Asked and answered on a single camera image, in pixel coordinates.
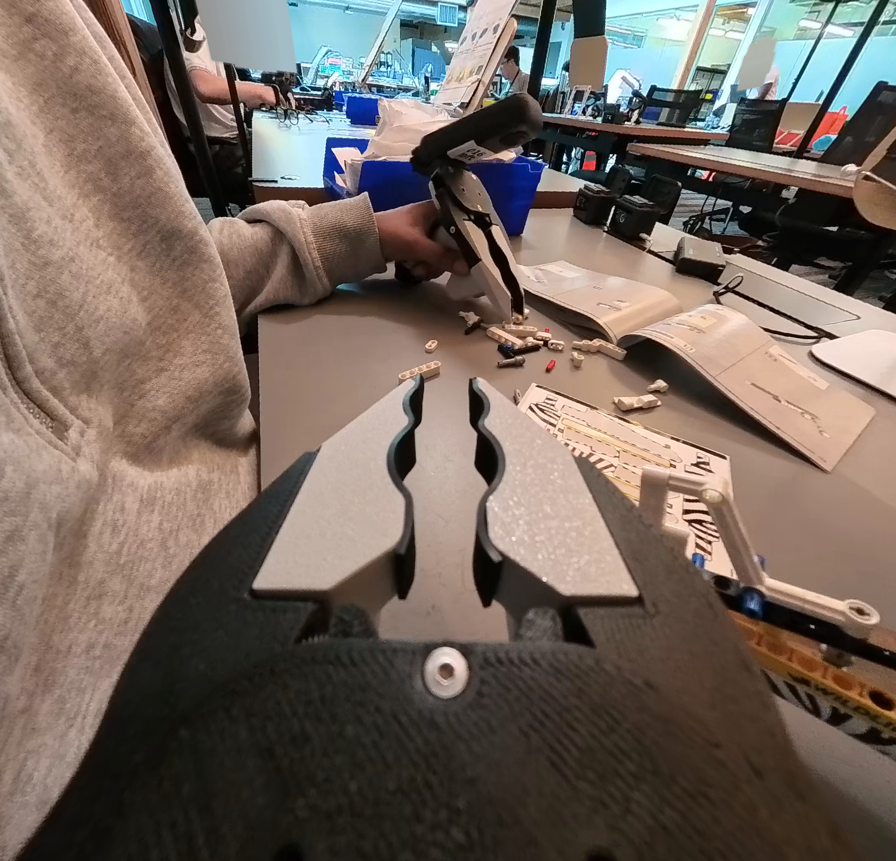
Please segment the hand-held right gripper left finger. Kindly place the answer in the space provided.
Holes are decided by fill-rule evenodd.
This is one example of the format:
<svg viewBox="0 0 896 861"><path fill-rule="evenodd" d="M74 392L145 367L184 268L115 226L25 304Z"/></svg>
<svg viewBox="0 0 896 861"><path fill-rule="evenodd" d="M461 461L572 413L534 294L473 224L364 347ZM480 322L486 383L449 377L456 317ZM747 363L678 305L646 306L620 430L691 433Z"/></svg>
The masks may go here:
<svg viewBox="0 0 896 861"><path fill-rule="evenodd" d="M401 383L318 450L252 583L259 598L353 605L379 624L415 576L415 432L425 382Z"/></svg>

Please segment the black power adapter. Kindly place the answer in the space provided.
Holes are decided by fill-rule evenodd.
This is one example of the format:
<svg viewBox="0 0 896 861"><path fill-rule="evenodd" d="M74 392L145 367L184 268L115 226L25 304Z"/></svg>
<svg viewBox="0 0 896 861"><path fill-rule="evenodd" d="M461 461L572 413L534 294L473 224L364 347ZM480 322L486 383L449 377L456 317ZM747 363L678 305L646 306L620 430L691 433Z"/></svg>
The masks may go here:
<svg viewBox="0 0 896 861"><path fill-rule="evenodd" d="M685 234L678 241L673 264L676 273L717 286L728 261L719 243Z"/></svg>

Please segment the white flat device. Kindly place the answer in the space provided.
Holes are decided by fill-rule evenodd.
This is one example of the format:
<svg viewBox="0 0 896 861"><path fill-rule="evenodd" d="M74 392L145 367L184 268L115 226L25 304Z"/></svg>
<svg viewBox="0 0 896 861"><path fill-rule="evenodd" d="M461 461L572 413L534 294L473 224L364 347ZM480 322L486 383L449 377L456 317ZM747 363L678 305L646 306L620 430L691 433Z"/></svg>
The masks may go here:
<svg viewBox="0 0 896 861"><path fill-rule="evenodd" d="M824 340L812 346L809 353L829 369L895 399L894 332L868 329Z"/></svg>

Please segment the poster board on easel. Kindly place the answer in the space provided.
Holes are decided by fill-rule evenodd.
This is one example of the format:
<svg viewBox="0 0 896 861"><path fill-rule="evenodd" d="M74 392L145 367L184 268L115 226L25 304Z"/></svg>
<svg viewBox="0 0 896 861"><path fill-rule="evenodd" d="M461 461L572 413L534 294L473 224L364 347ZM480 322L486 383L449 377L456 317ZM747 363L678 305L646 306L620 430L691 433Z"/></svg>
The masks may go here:
<svg viewBox="0 0 896 861"><path fill-rule="evenodd" d="M432 103L468 114L479 107L511 43L508 23L520 0L478 0Z"/></svg>

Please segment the tan curved chair back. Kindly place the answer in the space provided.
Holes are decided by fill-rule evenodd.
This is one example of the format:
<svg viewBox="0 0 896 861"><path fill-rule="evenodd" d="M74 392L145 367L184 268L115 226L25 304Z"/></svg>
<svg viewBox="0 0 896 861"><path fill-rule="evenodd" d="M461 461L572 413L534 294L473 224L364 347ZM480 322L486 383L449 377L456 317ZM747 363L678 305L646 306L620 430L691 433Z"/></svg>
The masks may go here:
<svg viewBox="0 0 896 861"><path fill-rule="evenodd" d="M875 153L862 166L847 164L840 175L851 179L852 199L860 216L874 226L895 231L895 145Z"/></svg>

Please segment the wooden post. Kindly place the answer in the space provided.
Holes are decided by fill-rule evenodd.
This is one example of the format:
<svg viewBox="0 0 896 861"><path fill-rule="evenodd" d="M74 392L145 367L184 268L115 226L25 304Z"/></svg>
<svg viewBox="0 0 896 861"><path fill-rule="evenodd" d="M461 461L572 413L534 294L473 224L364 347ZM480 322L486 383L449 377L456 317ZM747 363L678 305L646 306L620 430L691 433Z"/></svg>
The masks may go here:
<svg viewBox="0 0 896 861"><path fill-rule="evenodd" d="M155 104L151 83L148 80L126 10L121 0L84 0L84 2L88 5L125 61L127 69L143 94L152 114L155 116L159 126L163 127L160 112Z"/></svg>

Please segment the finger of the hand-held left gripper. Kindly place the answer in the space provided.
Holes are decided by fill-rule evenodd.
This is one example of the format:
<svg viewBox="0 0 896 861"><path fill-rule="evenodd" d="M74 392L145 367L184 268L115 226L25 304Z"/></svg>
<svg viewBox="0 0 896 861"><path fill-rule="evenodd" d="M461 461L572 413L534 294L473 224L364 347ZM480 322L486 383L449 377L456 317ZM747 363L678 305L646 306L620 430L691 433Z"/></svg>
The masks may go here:
<svg viewBox="0 0 896 861"><path fill-rule="evenodd" d="M463 292L486 296L502 321L522 321L524 292L509 239L483 183L470 170L454 170L454 242L469 267Z"/></svg>
<svg viewBox="0 0 896 861"><path fill-rule="evenodd" d="M461 296L485 295L503 320L516 318L515 260L507 234L483 183L477 178L430 178L436 208L434 239L454 247L467 265L450 285Z"/></svg>

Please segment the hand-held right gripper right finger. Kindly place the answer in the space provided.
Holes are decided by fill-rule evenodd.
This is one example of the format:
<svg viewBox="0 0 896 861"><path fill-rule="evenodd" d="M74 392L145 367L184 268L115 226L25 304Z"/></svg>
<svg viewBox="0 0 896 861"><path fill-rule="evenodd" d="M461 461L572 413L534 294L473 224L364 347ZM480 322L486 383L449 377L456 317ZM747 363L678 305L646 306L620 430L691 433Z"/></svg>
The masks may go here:
<svg viewBox="0 0 896 861"><path fill-rule="evenodd" d="M473 578L509 633L532 609L621 607L641 593L576 460L481 377L468 385L475 468Z"/></svg>

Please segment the white plastic bags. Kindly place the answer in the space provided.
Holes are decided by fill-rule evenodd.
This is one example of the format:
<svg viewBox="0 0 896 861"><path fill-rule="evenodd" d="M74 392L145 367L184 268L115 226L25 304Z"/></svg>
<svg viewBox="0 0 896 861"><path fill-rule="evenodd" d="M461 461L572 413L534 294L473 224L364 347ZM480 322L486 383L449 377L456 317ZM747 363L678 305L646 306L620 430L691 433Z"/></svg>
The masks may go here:
<svg viewBox="0 0 896 861"><path fill-rule="evenodd" d="M409 161L415 172L427 174L443 161L513 161L539 127L530 101L507 99L458 116L435 105L409 98L382 99L375 133L364 158Z"/></svg>

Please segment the grey neighbouring table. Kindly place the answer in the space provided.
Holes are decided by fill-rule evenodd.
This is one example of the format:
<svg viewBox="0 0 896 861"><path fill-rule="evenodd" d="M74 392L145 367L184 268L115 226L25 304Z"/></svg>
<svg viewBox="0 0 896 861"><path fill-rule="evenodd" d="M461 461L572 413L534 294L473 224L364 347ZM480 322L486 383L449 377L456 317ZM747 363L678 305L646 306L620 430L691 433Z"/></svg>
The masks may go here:
<svg viewBox="0 0 896 861"><path fill-rule="evenodd" d="M344 116L328 116L330 125L280 125L273 113L252 115L252 192L256 203L299 201L310 206L330 201L323 181L326 142L338 146L367 142L373 127L353 126Z"/></svg>

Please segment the person's grey sweatshirt torso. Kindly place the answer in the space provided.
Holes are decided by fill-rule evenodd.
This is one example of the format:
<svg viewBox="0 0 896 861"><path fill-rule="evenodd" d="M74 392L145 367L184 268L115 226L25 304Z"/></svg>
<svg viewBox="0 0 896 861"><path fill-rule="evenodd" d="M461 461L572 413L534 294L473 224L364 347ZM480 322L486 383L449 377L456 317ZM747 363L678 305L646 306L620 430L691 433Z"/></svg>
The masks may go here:
<svg viewBox="0 0 896 861"><path fill-rule="evenodd" d="M49 823L196 554L256 495L230 286L82 0L2 0L2 859Z"/></svg>

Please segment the cardboard box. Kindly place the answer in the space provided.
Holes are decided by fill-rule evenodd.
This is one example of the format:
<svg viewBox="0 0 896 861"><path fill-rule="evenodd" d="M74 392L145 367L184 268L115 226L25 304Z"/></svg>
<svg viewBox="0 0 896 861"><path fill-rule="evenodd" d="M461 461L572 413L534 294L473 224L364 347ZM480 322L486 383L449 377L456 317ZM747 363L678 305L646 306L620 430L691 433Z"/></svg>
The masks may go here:
<svg viewBox="0 0 896 861"><path fill-rule="evenodd" d="M574 38L570 47L568 84L571 90L590 87L600 92L606 82L609 38L606 35Z"/></svg>

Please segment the black office chair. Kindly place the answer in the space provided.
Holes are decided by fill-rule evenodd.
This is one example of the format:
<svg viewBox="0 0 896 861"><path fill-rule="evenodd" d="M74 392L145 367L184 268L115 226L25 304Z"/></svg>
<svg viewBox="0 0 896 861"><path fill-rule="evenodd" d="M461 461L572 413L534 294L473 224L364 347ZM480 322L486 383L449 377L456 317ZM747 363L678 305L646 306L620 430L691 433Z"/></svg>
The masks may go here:
<svg viewBox="0 0 896 861"><path fill-rule="evenodd" d="M737 150L771 153L787 104L786 100L740 99L735 105L725 146Z"/></svg>
<svg viewBox="0 0 896 861"><path fill-rule="evenodd" d="M642 123L688 126L702 104L702 91L675 90L651 85L640 112Z"/></svg>
<svg viewBox="0 0 896 861"><path fill-rule="evenodd" d="M819 161L861 165L895 126L895 85L880 81L823 151Z"/></svg>

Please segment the pile of lego pieces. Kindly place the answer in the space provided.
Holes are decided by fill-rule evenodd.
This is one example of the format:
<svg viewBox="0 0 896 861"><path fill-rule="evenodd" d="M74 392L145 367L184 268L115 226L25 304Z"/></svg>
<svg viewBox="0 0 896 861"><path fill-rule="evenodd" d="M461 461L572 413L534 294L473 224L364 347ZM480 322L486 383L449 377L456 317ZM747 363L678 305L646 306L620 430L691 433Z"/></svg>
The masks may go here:
<svg viewBox="0 0 896 861"><path fill-rule="evenodd" d="M497 343L498 353L501 356L500 366L510 364L522 364L523 358L530 353L539 350L547 350L559 354L566 349L566 342L554 338L552 332L547 329L536 329L525 321L503 322L498 325L488 324L484 318L472 311L460 311L459 317L465 322L465 333L479 330L485 332L487 337ZM570 344L570 361L575 369L581 368L586 356L601 354L622 361L626 351L608 340L574 340ZM612 403L621 412L651 409L661 406L662 395L668 392L668 384L657 379L648 386L647 392L636 396L618 396Z"/></svg>

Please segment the black pillar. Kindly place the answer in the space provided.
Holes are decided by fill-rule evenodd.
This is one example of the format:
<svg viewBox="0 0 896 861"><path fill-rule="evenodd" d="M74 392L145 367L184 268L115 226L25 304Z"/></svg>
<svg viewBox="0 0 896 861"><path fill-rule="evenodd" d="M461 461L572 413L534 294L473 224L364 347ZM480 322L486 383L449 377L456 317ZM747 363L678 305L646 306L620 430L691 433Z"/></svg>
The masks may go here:
<svg viewBox="0 0 896 861"><path fill-rule="evenodd" d="M529 71L529 93L542 102L544 94L554 80L554 71L559 62L562 40L559 38L557 17L560 0L540 0L538 24L532 63Z"/></svg>

